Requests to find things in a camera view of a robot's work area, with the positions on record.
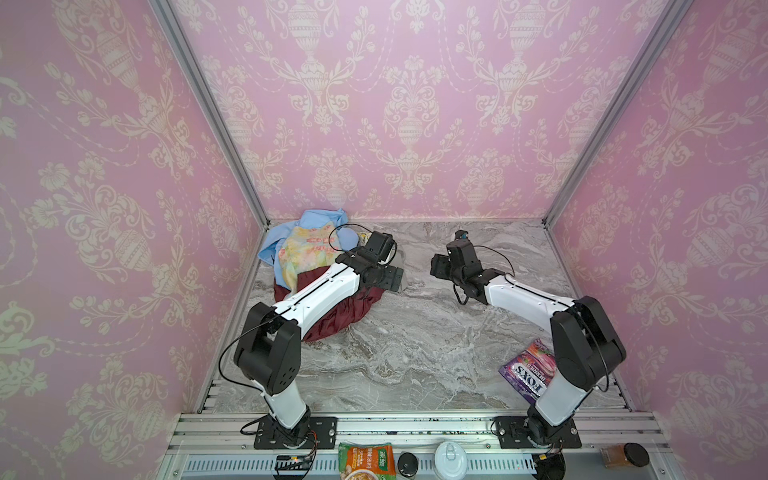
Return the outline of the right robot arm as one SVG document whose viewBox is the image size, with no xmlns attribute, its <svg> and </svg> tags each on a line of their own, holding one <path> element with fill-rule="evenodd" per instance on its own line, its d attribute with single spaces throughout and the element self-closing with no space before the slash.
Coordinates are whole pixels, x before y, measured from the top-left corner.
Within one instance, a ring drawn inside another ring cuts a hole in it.
<svg viewBox="0 0 768 480">
<path fill-rule="evenodd" d="M 444 254 L 433 256 L 430 275 L 451 282 L 461 304 L 476 300 L 506 310 L 550 334 L 553 379 L 529 407 L 525 428 L 532 444 L 559 447 L 576 410 L 627 358 L 601 303 L 590 296 L 571 299 L 544 292 L 511 272 L 485 268 L 464 230 L 455 233 Z"/>
</svg>

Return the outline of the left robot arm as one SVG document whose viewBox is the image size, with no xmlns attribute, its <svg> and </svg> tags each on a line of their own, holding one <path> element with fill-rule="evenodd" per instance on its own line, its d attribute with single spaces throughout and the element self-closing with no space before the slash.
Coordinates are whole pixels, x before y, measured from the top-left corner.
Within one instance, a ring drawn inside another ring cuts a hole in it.
<svg viewBox="0 0 768 480">
<path fill-rule="evenodd" d="M 392 264 L 397 243 L 388 233 L 374 231 L 367 242 L 341 253 L 319 278 L 292 296 L 248 312 L 240 336 L 225 348 L 233 363 L 264 399 L 268 413 L 247 424 L 241 433 L 254 438 L 256 450 L 311 448 L 335 439 L 336 419 L 324 417 L 316 430 L 310 407 L 296 384 L 302 342 L 310 330 L 339 303 L 364 290 L 398 291 L 403 269 Z"/>
</svg>

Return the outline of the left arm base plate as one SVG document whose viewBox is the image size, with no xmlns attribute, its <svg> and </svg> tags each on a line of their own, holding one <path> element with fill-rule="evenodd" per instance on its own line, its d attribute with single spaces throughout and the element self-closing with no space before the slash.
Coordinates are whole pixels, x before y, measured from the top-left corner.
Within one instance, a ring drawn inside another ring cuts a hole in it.
<svg viewBox="0 0 768 480">
<path fill-rule="evenodd" d="M 333 450 L 336 446 L 338 418 L 311 416 L 288 429 L 270 415 L 258 419 L 255 450 L 312 449 Z"/>
</svg>

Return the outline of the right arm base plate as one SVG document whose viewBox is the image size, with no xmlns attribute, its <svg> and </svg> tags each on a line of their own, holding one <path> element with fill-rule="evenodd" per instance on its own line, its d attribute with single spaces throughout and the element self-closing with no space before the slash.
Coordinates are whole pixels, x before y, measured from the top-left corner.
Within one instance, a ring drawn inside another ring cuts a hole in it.
<svg viewBox="0 0 768 480">
<path fill-rule="evenodd" d="M 573 418 L 551 426 L 538 417 L 498 416 L 490 426 L 502 449 L 580 449 L 582 441 Z"/>
</svg>

